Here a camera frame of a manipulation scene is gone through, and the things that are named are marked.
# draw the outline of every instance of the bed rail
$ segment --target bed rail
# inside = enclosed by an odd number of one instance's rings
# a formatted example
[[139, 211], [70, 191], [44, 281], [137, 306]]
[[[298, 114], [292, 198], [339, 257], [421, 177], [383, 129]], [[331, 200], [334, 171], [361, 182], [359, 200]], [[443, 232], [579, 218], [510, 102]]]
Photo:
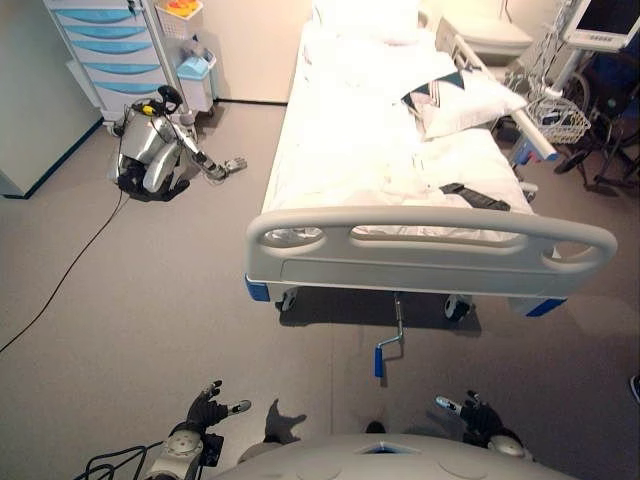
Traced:
[[[369, 236], [360, 225], [439, 226], [511, 232], [503, 242]], [[306, 244], [273, 244], [286, 228], [322, 231]], [[263, 213], [248, 227], [247, 279], [265, 284], [565, 298], [616, 252], [608, 231], [533, 215], [422, 206], [329, 207]], [[584, 245], [560, 257], [559, 242]]]
[[[494, 78], [491, 71], [485, 66], [482, 60], [460, 35], [456, 35], [454, 37], [454, 49], [451, 53], [451, 57], [454, 59], [456, 64], [459, 64], [460, 62], [463, 64], [459, 66], [472, 66], [479, 68], [489, 75], [490, 78]], [[511, 118], [513, 118], [514, 122], [518, 124], [520, 130], [524, 136], [527, 137], [531, 146], [536, 150], [540, 157], [546, 160], [555, 160], [558, 157], [556, 149], [553, 148], [540, 130], [538, 130], [538, 127], [536, 127], [531, 118], [529, 118], [529, 115], [525, 110], [513, 112], [511, 114]]]

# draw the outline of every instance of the medical monitor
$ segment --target medical monitor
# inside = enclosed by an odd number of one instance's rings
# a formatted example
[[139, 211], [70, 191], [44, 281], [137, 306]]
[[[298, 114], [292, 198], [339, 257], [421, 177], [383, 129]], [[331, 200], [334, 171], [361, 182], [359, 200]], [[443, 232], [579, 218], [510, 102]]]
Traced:
[[562, 38], [572, 47], [615, 52], [640, 28], [639, 0], [577, 0]]

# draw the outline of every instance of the blue crank handle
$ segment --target blue crank handle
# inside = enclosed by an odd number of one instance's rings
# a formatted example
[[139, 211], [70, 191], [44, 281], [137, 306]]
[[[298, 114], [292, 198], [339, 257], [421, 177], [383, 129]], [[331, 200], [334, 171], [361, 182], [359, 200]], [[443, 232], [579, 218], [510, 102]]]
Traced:
[[383, 366], [382, 366], [382, 347], [376, 347], [373, 354], [373, 374], [377, 378], [384, 377]]

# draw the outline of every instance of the floor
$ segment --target floor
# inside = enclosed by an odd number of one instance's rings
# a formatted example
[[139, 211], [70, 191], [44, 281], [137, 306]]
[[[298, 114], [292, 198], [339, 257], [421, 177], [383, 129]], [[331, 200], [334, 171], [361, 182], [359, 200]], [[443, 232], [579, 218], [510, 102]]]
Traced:
[[[374, 418], [392, 432], [460, 438], [460, 422], [433, 397], [474, 388], [541, 463], [583, 479], [637, 479], [639, 408], [627, 383], [640, 370], [637, 197], [586, 192], [575, 171], [527, 166], [541, 187], [538, 213], [611, 230], [617, 256], [539, 319], [479, 297], [452, 327], [442, 296], [409, 295], [404, 354], [381, 384], [371, 363], [374, 344], [393, 334], [389, 294], [305, 289], [280, 316], [245, 291], [244, 231], [260, 211], [283, 115], [222, 106], [202, 145], [249, 168], [219, 186], [197, 177], [166, 204], [128, 201], [0, 356], [0, 476], [72, 478], [93, 455], [162, 439], [222, 378], [223, 401], [253, 408], [216, 429], [226, 437], [218, 471], [262, 440], [268, 414], [290, 439], [360, 432]], [[100, 130], [32, 199], [0, 200], [2, 344], [114, 207], [118, 190], [105, 179], [114, 145]]]

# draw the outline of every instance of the white sheet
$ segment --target white sheet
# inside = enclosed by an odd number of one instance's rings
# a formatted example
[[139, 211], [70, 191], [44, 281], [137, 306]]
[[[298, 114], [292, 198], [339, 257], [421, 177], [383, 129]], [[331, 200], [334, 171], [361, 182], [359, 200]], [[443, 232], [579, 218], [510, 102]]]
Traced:
[[[532, 213], [488, 131], [420, 140], [413, 116], [400, 102], [407, 90], [395, 91], [449, 73], [452, 63], [442, 55], [431, 37], [391, 47], [305, 28], [263, 211], [340, 205], [472, 208], [439, 188], [460, 182], [504, 200], [514, 212]], [[429, 226], [363, 226], [359, 231], [506, 238], [500, 232]], [[290, 238], [291, 232], [281, 237]]]

